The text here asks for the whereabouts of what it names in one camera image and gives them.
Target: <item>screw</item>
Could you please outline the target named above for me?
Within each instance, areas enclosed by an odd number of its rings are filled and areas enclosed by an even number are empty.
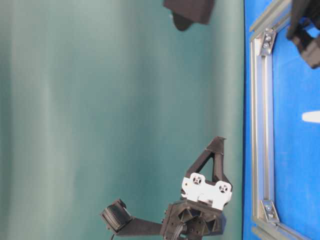
[[[271,212],[272,207],[270,205],[265,206],[265,210],[267,210],[268,212]]]
[[[270,42],[271,41],[271,39],[272,39],[272,37],[271,36],[265,36],[265,38],[264,38],[264,40],[266,41],[266,42]]]
[[[263,47],[264,49],[267,49],[267,48],[269,47],[269,43],[265,42],[265,43],[262,45],[262,47]]]

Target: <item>black 3d-printed part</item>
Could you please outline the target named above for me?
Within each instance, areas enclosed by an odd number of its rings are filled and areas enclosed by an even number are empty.
[[[206,179],[205,182],[214,186],[218,181],[224,181],[231,185],[232,190],[232,184],[224,174],[224,140],[224,137],[216,136],[184,176],[190,178],[192,173],[199,173],[206,163],[213,159],[212,181]]]
[[[185,199],[169,204],[160,234],[164,239],[173,239],[176,228],[181,223],[186,224],[183,234],[188,240],[201,240],[203,236],[221,235],[226,218],[221,210]]]
[[[320,36],[313,38],[304,30],[302,18],[309,19],[320,30],[320,1],[293,0],[290,27],[286,37],[297,47],[301,57],[313,69],[320,67]]]
[[[164,0],[163,5],[172,11],[178,30],[188,29],[192,23],[208,24],[214,0]]]

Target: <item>blue surface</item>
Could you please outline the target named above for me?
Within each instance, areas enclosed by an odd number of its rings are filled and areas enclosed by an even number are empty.
[[[273,49],[275,204],[281,222],[320,239],[320,124],[302,120],[320,111],[320,69],[303,61],[286,32]]]
[[[249,32],[252,23],[263,13],[272,0],[245,0],[245,99],[244,99],[244,209],[243,209],[243,239],[257,240],[251,228],[255,224],[252,222],[252,198],[251,198],[251,94],[250,94],[250,45],[249,39],[252,33]]]

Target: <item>metal frame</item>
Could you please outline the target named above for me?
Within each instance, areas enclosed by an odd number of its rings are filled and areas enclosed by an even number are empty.
[[[268,219],[263,200],[272,203],[277,215],[274,180],[274,118],[272,47],[277,32],[290,20],[291,0],[273,0],[251,26],[251,157],[252,157],[252,231],[263,240],[307,240],[279,219]]]

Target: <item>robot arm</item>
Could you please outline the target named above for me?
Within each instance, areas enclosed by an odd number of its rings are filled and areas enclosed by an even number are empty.
[[[232,196],[232,185],[223,172],[224,140],[215,137],[187,170],[182,180],[182,200],[169,204],[162,224],[131,216],[118,199],[100,214],[107,228],[116,236],[161,235],[165,240],[201,240],[203,236],[223,234],[223,209]],[[209,159],[214,160],[212,181],[200,174]]]

